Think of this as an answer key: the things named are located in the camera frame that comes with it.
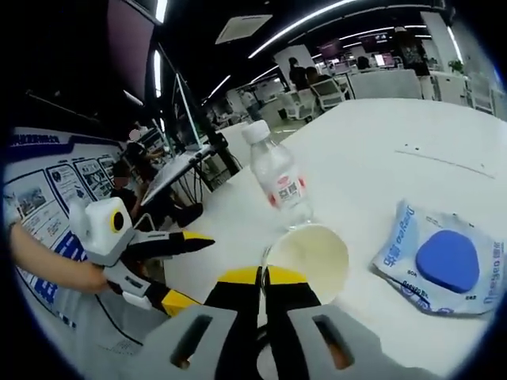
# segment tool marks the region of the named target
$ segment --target human arm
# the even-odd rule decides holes
[[[100,267],[60,256],[37,241],[19,222],[13,224],[9,234],[14,263],[27,272],[61,287],[86,293],[108,288]]]
[[[144,195],[146,194],[146,191],[148,190],[148,184],[143,183],[139,186],[137,199],[135,200],[134,207],[128,212],[131,219],[136,219],[139,215],[139,211],[141,210],[141,202],[143,201]]]

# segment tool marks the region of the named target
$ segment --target blue sponge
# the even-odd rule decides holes
[[[474,244],[454,231],[442,230],[434,234],[417,251],[416,265],[425,279],[455,293],[470,291],[478,281]]]

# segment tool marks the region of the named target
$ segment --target potted plant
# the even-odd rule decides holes
[[[465,74],[463,69],[463,63],[458,59],[455,61],[449,61],[449,67],[451,67],[453,73],[457,72],[460,74]]]

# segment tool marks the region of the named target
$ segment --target bottle cap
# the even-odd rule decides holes
[[[264,120],[255,121],[242,129],[243,138],[250,145],[266,139],[270,133],[269,126]]]

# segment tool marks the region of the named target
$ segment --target plastic water bottle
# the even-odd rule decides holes
[[[244,127],[242,135],[251,145],[250,168],[271,205],[280,211],[284,225],[292,230],[311,222],[306,183],[290,150],[271,139],[264,120]]]

